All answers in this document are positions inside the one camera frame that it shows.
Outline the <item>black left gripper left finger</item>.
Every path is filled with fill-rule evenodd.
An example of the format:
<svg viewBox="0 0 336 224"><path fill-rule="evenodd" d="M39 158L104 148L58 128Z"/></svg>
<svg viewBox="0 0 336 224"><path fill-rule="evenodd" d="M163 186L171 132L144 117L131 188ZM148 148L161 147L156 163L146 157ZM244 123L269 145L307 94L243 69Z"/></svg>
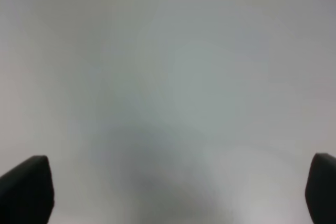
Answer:
<svg viewBox="0 0 336 224"><path fill-rule="evenodd" d="M47 224L54 205L47 156L32 156L1 176L1 223Z"/></svg>

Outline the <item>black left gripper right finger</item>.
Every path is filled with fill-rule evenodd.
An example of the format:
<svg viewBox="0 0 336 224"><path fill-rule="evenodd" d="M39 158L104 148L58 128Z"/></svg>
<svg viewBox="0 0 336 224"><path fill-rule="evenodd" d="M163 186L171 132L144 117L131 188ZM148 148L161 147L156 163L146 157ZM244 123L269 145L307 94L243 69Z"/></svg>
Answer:
<svg viewBox="0 0 336 224"><path fill-rule="evenodd" d="M305 199L313 223L335 223L335 157L328 153L314 155Z"/></svg>

